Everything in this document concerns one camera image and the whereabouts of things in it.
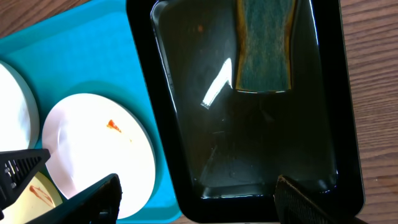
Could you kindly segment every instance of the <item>wood grain surface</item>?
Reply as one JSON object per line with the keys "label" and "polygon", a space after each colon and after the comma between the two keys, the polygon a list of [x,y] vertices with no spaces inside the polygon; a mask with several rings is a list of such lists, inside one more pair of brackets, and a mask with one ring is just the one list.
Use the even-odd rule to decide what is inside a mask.
{"label": "wood grain surface", "polygon": [[[84,2],[0,0],[0,38]],[[341,6],[366,192],[359,217],[398,223],[398,1],[341,0]]]}

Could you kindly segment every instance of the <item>black tray rim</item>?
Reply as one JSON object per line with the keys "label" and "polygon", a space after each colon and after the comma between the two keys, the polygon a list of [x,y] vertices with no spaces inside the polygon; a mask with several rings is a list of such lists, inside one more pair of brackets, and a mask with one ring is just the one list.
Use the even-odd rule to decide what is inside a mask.
{"label": "black tray rim", "polygon": [[[347,215],[355,216],[362,210],[365,198],[340,1],[309,1],[312,1],[317,26],[326,103],[338,170],[336,188],[325,194],[325,198],[332,206],[338,206]],[[157,2],[127,0],[126,11],[181,211],[189,219],[200,223],[277,222],[272,197],[202,199],[195,194],[150,19],[152,8]]]}

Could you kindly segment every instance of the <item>wooden table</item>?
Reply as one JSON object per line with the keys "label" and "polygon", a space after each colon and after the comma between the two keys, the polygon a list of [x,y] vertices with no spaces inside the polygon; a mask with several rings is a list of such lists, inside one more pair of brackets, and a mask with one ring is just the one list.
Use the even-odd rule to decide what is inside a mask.
{"label": "wooden table", "polygon": [[[87,0],[1,0],[0,37]],[[341,0],[369,223],[398,223],[398,2]],[[176,223],[191,223],[182,217]]]}

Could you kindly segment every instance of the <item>blue plastic tray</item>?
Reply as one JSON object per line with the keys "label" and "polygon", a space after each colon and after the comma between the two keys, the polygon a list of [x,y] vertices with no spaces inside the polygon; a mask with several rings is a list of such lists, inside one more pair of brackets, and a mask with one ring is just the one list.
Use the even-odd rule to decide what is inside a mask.
{"label": "blue plastic tray", "polygon": [[13,66],[32,89],[41,128],[51,108],[75,93],[95,93],[112,99],[144,125],[155,150],[154,192],[140,212],[118,223],[168,223],[181,215],[125,0],[92,1],[0,39],[0,60]]}

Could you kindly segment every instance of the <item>black tray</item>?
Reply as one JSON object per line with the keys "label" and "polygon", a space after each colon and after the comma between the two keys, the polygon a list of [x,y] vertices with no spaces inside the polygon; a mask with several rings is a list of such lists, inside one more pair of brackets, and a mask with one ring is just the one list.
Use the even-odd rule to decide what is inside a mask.
{"label": "black tray", "polygon": [[[237,60],[234,1],[127,1],[178,203],[193,221],[277,221],[272,194],[279,174],[350,215],[364,204],[340,4],[297,2],[293,90],[256,96],[223,90],[209,110],[200,105],[209,82],[226,58]],[[183,30],[198,25],[212,34],[201,40]],[[201,56],[206,48],[222,56]],[[272,122],[259,122],[259,101],[271,108],[265,120]],[[220,114],[229,115],[229,125],[219,123]]]}

